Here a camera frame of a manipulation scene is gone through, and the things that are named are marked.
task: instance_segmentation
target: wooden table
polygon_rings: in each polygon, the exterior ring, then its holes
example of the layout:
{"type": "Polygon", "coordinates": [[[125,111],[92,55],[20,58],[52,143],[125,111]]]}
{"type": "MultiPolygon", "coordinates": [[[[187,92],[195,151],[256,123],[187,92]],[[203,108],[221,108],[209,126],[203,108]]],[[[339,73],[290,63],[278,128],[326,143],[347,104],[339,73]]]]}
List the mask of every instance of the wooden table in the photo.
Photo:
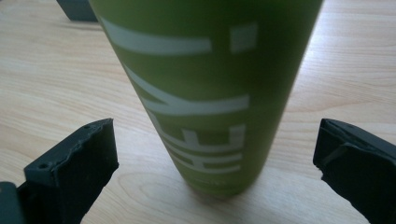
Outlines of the wooden table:
{"type": "Polygon", "coordinates": [[[80,126],[113,118],[120,168],[82,223],[368,223],[312,164],[319,122],[396,143],[396,2],[327,0],[268,161],[228,200],[178,174],[97,23],[55,0],[0,1],[0,181],[80,126]]]}

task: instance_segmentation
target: wood grain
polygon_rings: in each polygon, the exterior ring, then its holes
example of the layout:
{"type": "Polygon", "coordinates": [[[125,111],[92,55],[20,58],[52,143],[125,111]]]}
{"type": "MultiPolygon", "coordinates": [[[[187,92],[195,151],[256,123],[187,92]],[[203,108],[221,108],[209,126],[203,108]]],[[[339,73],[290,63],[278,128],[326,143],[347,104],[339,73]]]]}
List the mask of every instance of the wood grain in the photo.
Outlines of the wood grain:
{"type": "Polygon", "coordinates": [[[178,174],[97,23],[56,1],[0,1],[0,181],[80,126],[115,119],[120,169],[82,223],[368,223],[312,164],[322,118],[396,143],[396,2],[327,0],[268,161],[231,199],[178,174]]]}

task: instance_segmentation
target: black object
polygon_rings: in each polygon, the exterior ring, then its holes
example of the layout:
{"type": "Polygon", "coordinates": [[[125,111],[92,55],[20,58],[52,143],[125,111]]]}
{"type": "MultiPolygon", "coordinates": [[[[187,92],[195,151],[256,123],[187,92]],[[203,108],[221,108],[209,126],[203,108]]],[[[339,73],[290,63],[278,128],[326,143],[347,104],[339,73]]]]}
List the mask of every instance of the black object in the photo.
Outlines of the black object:
{"type": "Polygon", "coordinates": [[[396,146],[333,119],[320,123],[314,164],[373,224],[396,223],[396,146]]]}
{"type": "Polygon", "coordinates": [[[0,223],[80,223],[118,167],[113,120],[84,125],[26,166],[18,188],[0,182],[0,223]]]}
{"type": "Polygon", "coordinates": [[[57,0],[70,21],[98,21],[88,0],[57,0]]]}

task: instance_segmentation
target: light wood surface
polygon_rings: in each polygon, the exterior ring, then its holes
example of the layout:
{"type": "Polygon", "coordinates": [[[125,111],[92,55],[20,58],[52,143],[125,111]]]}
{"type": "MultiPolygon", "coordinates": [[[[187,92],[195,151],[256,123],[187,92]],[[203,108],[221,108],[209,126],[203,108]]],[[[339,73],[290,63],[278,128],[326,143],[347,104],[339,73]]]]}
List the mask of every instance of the light wood surface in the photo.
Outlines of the light wood surface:
{"type": "Polygon", "coordinates": [[[120,168],[82,223],[368,223],[312,158],[322,118],[396,144],[396,2],[325,1],[259,179],[224,200],[182,180],[97,23],[55,0],[1,0],[0,181],[21,184],[23,167],[104,118],[120,168]]]}

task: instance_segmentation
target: black plastic part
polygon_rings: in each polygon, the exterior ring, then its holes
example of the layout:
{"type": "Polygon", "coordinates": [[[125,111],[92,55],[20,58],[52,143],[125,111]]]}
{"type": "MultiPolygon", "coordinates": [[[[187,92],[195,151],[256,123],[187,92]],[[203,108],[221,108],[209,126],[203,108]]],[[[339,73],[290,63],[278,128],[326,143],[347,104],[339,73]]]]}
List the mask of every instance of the black plastic part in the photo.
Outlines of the black plastic part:
{"type": "Polygon", "coordinates": [[[0,182],[0,202],[1,224],[26,224],[17,187],[13,183],[0,182]]]}
{"type": "Polygon", "coordinates": [[[112,119],[87,124],[24,168],[24,210],[35,205],[44,223],[80,223],[118,167],[112,119]]]}
{"type": "Polygon", "coordinates": [[[88,0],[57,0],[70,21],[97,21],[88,0]]]}
{"type": "Polygon", "coordinates": [[[373,224],[396,223],[396,146],[334,119],[320,123],[314,164],[373,224]]]}

